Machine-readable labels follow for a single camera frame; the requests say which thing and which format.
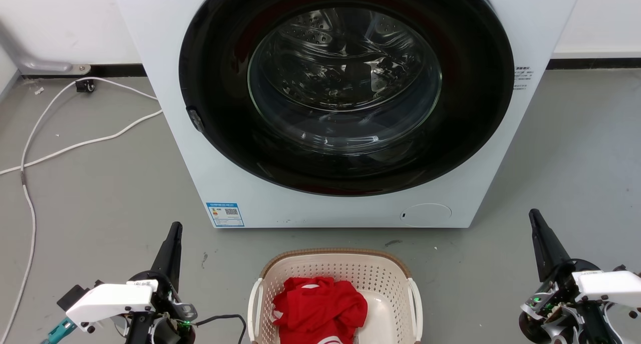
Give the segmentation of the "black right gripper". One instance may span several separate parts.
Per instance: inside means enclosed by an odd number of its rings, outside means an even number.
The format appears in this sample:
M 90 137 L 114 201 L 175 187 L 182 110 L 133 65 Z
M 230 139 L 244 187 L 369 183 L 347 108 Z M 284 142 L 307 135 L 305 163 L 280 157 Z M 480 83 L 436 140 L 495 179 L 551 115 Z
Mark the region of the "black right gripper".
M 522 334 L 533 343 L 623 343 L 608 312 L 618 305 L 639 316 L 639 274 L 570 259 L 538 209 L 529 221 L 541 286 L 520 308 Z

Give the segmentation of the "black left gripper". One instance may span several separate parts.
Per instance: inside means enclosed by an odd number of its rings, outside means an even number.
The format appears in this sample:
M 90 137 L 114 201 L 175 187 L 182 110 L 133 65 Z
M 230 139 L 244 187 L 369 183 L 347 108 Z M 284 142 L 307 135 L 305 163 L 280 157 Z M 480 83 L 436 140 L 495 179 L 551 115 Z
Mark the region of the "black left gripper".
M 130 310 L 130 328 L 125 343 L 194 343 L 195 329 L 189 323 L 195 307 L 179 299 L 183 225 L 173 222 L 150 271 L 143 271 L 132 281 L 156 280 L 151 304 L 141 310 Z

